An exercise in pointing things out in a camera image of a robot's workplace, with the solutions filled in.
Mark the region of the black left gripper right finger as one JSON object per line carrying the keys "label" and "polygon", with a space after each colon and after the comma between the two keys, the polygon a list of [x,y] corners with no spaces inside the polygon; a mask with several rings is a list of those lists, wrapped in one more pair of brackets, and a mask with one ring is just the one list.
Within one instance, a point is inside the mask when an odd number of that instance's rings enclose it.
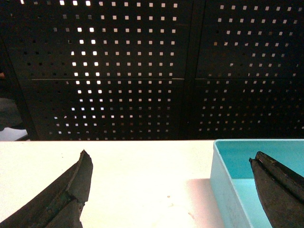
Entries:
{"label": "black left gripper right finger", "polygon": [[262,208],[274,228],[304,226],[304,178],[258,151],[249,159]]}

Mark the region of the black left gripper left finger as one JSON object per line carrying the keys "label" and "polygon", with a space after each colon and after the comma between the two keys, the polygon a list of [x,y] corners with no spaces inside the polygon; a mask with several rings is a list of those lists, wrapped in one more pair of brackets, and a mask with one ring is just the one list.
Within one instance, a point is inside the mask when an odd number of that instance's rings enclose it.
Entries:
{"label": "black left gripper left finger", "polygon": [[86,151],[36,197],[0,223],[2,228],[81,228],[93,162]]}

